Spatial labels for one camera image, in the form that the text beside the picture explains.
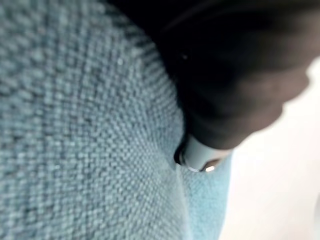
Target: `fabric cushion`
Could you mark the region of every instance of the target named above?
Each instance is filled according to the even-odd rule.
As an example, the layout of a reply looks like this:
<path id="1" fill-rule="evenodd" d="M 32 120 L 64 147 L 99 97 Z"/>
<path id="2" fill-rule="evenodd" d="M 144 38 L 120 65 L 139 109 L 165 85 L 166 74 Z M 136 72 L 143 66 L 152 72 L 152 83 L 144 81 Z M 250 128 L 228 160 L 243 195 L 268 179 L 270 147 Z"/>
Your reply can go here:
<path id="1" fill-rule="evenodd" d="M 2 0 L 0 239 L 217 240 L 230 160 L 174 164 L 176 89 L 108 3 Z"/>

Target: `white floor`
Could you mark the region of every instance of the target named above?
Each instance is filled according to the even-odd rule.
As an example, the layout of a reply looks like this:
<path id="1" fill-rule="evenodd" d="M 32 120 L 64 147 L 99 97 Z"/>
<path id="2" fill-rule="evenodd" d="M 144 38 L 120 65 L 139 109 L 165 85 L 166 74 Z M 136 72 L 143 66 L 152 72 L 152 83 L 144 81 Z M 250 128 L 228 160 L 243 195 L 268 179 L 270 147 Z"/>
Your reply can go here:
<path id="1" fill-rule="evenodd" d="M 282 118 L 236 151 L 220 240 L 312 240 L 320 194 L 320 59 Z"/>

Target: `dark fabric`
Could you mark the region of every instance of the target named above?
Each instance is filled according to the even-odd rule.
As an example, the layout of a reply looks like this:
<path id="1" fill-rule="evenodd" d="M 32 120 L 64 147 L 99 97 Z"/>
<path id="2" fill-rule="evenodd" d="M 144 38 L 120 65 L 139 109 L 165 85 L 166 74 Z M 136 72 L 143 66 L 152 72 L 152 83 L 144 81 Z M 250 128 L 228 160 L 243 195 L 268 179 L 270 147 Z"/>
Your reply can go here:
<path id="1" fill-rule="evenodd" d="M 320 0 L 115 3 L 157 43 L 188 132 L 218 149 L 273 123 L 320 54 Z"/>

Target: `light blue woven fabric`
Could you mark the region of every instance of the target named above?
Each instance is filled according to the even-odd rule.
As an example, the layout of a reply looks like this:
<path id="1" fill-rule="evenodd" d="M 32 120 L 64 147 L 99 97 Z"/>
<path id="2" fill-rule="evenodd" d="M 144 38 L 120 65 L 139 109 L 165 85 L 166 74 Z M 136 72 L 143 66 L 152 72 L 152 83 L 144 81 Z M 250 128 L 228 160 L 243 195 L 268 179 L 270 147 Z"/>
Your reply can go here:
<path id="1" fill-rule="evenodd" d="M 0 133 L 2 240 L 218 239 L 230 160 L 174 164 L 175 87 L 107 3 L 1 0 Z"/>

